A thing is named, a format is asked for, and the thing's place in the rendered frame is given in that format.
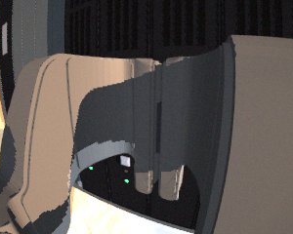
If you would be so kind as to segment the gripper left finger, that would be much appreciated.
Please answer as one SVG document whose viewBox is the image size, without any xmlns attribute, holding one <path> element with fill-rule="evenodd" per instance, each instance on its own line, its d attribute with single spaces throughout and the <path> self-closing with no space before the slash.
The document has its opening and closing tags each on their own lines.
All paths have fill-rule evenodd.
<svg viewBox="0 0 293 234">
<path fill-rule="evenodd" d="M 135 188 L 159 179 L 152 58 L 55 54 L 21 70 L 0 148 L 0 234 L 67 234 L 79 173 L 114 155 L 135 160 Z"/>
</svg>

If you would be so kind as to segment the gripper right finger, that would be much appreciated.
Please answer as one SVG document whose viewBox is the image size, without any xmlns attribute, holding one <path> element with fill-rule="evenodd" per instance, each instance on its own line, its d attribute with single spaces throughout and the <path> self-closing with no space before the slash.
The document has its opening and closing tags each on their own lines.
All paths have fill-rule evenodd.
<svg viewBox="0 0 293 234">
<path fill-rule="evenodd" d="M 194 234 L 293 234 L 293 39 L 230 35 L 162 66 L 158 194 L 199 188 Z"/>
</svg>

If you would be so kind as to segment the black server rack frame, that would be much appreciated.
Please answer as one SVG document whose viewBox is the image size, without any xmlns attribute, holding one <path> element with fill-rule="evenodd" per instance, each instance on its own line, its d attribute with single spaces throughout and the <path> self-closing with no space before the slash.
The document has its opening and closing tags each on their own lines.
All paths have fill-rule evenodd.
<svg viewBox="0 0 293 234">
<path fill-rule="evenodd" d="M 72 54 L 163 64 L 167 58 L 216 50 L 229 35 L 293 39 L 293 0 L 0 0 L 4 122 L 19 73 L 35 59 Z M 158 194 L 159 179 L 149 194 L 136 190 L 134 164 L 127 153 L 108 157 L 84 169 L 73 187 L 132 215 L 194 234 L 200 194 L 188 166 L 177 199 L 169 201 Z"/>
</svg>

